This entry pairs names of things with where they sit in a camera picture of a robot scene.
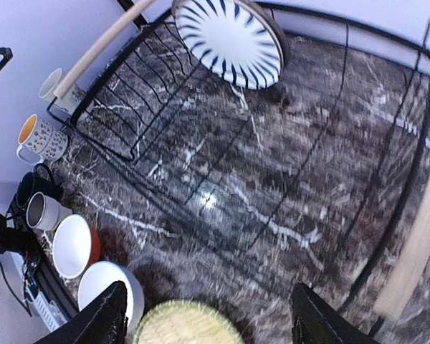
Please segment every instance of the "white plate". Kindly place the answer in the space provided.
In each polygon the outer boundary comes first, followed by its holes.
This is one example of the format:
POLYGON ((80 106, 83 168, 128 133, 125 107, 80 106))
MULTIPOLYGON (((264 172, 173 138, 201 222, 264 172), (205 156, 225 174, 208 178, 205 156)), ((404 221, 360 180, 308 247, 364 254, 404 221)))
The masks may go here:
POLYGON ((235 0, 185 0, 174 14, 185 45, 222 79, 253 90, 279 81, 283 51, 255 8, 235 0))

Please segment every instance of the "woven basket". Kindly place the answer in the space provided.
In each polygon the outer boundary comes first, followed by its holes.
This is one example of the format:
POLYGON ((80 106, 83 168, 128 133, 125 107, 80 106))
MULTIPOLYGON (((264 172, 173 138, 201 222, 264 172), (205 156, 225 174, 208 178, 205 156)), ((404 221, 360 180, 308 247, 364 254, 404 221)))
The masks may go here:
POLYGON ((171 300, 152 309, 139 325, 134 344, 243 344, 217 310, 199 302, 171 300))

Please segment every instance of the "wooden rod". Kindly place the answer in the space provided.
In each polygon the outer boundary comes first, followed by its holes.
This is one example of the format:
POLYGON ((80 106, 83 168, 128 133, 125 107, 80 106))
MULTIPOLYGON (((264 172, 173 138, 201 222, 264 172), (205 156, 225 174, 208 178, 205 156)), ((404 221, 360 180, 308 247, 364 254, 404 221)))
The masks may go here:
POLYGON ((374 311, 398 320, 430 259, 430 177, 411 234, 374 304, 374 311))
POLYGON ((133 20, 142 14, 155 0, 139 0, 127 12, 124 13, 84 54, 77 64, 67 73, 63 81, 54 90, 54 95, 62 99, 69 89, 78 81, 81 75, 89 66, 99 57, 99 55, 118 37, 118 35, 133 22, 133 20))

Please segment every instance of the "black cable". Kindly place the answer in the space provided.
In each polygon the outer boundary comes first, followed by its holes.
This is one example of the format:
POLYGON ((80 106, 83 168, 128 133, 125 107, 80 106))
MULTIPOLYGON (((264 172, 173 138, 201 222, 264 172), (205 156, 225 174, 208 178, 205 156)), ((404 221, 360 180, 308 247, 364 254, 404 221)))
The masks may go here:
POLYGON ((5 218, 5 221, 9 221, 9 220, 15 220, 17 217, 20 217, 22 215, 24 215, 26 212, 24 210, 18 211, 15 214, 12 214, 11 216, 8 216, 5 218))
POLYGON ((0 270, 1 270, 1 275, 3 276, 3 279, 5 281, 6 286, 8 287, 10 293, 13 295, 13 297, 16 299, 16 301, 21 305, 22 308, 24 308, 24 310, 26 311, 26 313, 32 317, 32 312, 30 311, 30 307, 29 304, 27 303, 27 301, 25 302, 25 304, 18 298, 18 296, 16 295, 16 293, 13 291, 13 289, 11 288, 11 286, 8 283, 8 280, 6 279, 6 275, 5 275, 5 269, 3 268, 3 264, 0 261, 0 270))

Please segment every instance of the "marble countertop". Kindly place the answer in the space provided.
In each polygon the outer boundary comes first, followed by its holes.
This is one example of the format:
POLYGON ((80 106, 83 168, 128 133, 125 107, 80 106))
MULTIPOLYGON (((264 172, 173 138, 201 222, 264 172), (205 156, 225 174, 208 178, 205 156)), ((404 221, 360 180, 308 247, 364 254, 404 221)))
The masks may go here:
MULTIPOLYGON (((171 46, 173 36, 161 34, 171 46)), ((157 43, 150 39, 149 44, 157 43)), ((381 238, 411 166, 429 79, 414 76, 393 124, 411 70, 350 50, 344 89, 336 102, 344 48, 302 37, 290 37, 290 45, 292 63, 268 90, 238 90, 198 69, 186 83, 191 92, 183 106, 161 115, 149 130, 154 137, 144 136, 135 147, 140 159, 126 166, 208 224, 210 232, 204 227, 199 231, 226 243, 221 254, 195 240, 189 228, 137 192, 79 137, 71 138, 67 154, 52 165, 64 180, 62 203, 98 230, 103 259, 137 276, 146 310, 172 298, 199 300, 231 319, 246 343, 290 343, 292 311, 286 298, 294 283, 312 285, 338 308, 381 238), (202 83, 191 84, 198 78, 202 83), (166 121, 170 125, 164 130, 166 121), (228 261, 244 264, 255 279, 228 261)), ((174 51, 174 57, 184 55, 174 51)), ((159 56, 168 58, 166 52, 159 56)), ((129 105, 143 123, 153 119, 141 99, 127 91, 127 85, 138 90, 146 86, 130 72, 143 70, 141 59, 155 63, 157 70, 162 67, 146 49, 131 55, 128 68, 122 66, 111 80, 121 100, 100 94, 92 113, 112 118, 109 125, 127 144, 142 130, 140 125, 132 129, 137 119, 129 105), (120 112, 122 123, 111 116, 112 109, 120 112)), ((171 58, 166 61, 173 66, 171 58)), ((174 67, 177 77, 183 77, 174 67)), ((143 73, 156 89, 171 78, 165 68, 159 76, 143 73)), ((159 97, 166 96, 161 91, 143 89, 153 110, 160 106, 159 97)), ((121 148, 125 142, 116 142, 92 118, 80 123, 80 130, 126 152, 121 148)), ((366 286, 343 314, 364 332, 377 319, 373 302, 411 228, 429 171, 430 131, 401 222, 366 286)), ((49 249, 51 238, 42 242, 49 249)), ((76 299, 79 280, 65 282, 76 299)), ((386 323, 377 339, 430 343, 430 263, 402 319, 386 323)))

